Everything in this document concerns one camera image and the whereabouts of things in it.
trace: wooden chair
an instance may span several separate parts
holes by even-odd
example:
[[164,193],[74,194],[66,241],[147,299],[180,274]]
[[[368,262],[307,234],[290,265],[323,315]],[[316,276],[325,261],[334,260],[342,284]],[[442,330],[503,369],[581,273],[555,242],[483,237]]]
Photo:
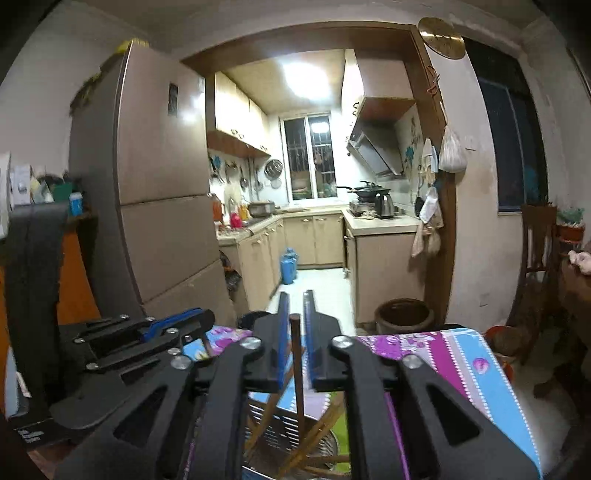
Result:
[[[550,205],[521,206],[521,268],[507,325],[523,326],[528,330],[530,338],[521,354],[522,364],[529,358],[538,339],[542,320],[555,304],[558,269],[556,211],[556,207]],[[538,280],[539,273],[543,273],[541,282]]]

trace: wire basket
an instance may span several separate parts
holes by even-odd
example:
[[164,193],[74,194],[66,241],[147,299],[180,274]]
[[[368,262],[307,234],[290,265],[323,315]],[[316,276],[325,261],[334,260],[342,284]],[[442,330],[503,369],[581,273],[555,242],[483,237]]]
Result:
[[[265,410],[265,404],[248,399],[248,408],[255,424],[259,424]],[[304,417],[305,431],[309,431],[317,422],[312,417]],[[249,428],[246,428],[246,438],[251,435]],[[287,460],[290,452],[297,448],[300,444],[297,416],[295,412],[285,410],[277,407],[275,414],[269,423],[267,429],[263,432],[261,438],[258,440],[253,448],[252,455],[247,464],[247,467],[260,472],[270,478],[277,478],[279,468]],[[318,445],[314,448],[311,455],[317,456],[334,456],[339,453],[339,445],[336,437],[329,430],[329,434],[325,435]],[[334,463],[325,463],[321,465],[326,469],[333,469]],[[301,469],[293,469],[287,476],[286,480],[308,480],[318,478],[313,473],[308,473]]]

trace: wooden stick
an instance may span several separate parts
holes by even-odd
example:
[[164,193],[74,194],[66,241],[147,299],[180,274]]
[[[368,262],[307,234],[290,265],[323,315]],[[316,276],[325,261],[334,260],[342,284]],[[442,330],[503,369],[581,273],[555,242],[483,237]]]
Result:
[[349,457],[348,453],[345,453],[344,455],[331,455],[331,456],[326,456],[326,457],[317,456],[317,455],[314,455],[311,457],[306,457],[302,461],[301,465],[318,466],[318,465],[323,465],[325,463],[346,463],[346,462],[350,462],[350,457]]
[[297,429],[300,437],[300,444],[304,441],[306,420],[304,418],[304,380],[301,367],[301,335],[300,335],[300,315],[292,313],[290,315],[291,330],[291,351],[293,353],[294,383],[295,383],[295,413],[297,415]]
[[[291,344],[287,346],[286,355],[289,356],[290,352]],[[285,393],[287,386],[290,384],[291,377],[293,377],[293,374],[294,366],[292,363],[291,368],[283,378],[283,386],[281,387],[281,391],[279,393],[273,393],[269,395],[269,398],[267,399],[267,403],[265,405],[265,410],[262,413],[261,422],[256,426],[256,428],[251,429],[251,436],[244,444],[244,455],[247,458],[250,457],[251,450],[254,448],[258,439],[261,437],[261,435],[264,433],[264,431],[269,426],[271,420],[273,419],[273,415],[275,414],[275,408],[277,407],[277,404],[279,403],[281,397]]]
[[327,470],[326,468],[316,468],[313,466],[305,466],[302,468],[308,473],[312,473],[318,478],[328,478],[330,480],[343,480],[345,478],[351,478],[350,472],[338,472],[337,470]]
[[318,442],[325,437],[327,432],[335,425],[340,416],[345,412],[345,394],[338,392],[332,399],[329,407],[324,414],[308,431],[304,442],[300,443],[299,447],[293,449],[288,455],[287,459],[279,469],[279,478],[283,478],[286,474],[296,468],[306,458],[308,453],[318,445]]

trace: electric kettle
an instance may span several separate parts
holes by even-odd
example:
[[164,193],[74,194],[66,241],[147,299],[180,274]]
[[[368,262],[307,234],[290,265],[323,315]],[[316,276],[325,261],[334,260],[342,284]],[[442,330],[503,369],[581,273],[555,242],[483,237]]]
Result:
[[375,211],[380,218],[394,218],[398,208],[389,193],[378,193],[375,198]]

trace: kitchen cabinet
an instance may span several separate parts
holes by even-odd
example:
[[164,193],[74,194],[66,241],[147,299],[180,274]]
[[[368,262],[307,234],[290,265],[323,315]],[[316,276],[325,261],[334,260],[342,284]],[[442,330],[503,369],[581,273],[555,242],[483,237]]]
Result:
[[285,225],[282,219],[277,222],[276,229],[277,248],[279,249],[279,256],[281,258],[281,256],[285,253],[285,250],[287,249],[287,245],[285,244]]
[[358,120],[399,120],[415,100],[404,62],[357,55],[345,50],[341,111],[345,141]]
[[246,141],[264,152],[269,151],[269,119],[265,112],[249,99],[248,136]]
[[347,234],[355,323],[372,323],[375,310],[388,300],[423,299],[426,264],[410,257],[413,240],[413,233]]
[[342,264],[345,259],[343,242],[343,217],[341,215],[314,216],[316,263]]
[[298,254],[298,265],[317,264],[313,217],[285,218],[283,222],[285,241]]
[[268,157],[268,119],[258,105],[222,72],[206,79],[205,92],[207,146],[240,158]]
[[275,290],[275,287],[279,285],[281,280],[281,268],[279,265],[279,258],[283,254],[281,249],[281,244],[279,241],[280,233],[277,231],[277,224],[271,225],[265,231],[265,236],[267,236],[269,240],[269,255],[271,258],[271,272],[273,277],[273,285],[272,289]]
[[345,246],[347,249],[347,272],[349,273],[349,279],[351,281],[351,310],[355,314],[355,292],[357,288],[357,245],[355,237],[351,230],[347,228],[347,234],[345,235]]
[[265,310],[275,289],[269,237],[259,233],[238,244],[241,275],[250,310]]
[[298,254],[298,265],[343,264],[341,215],[285,218],[285,244]]

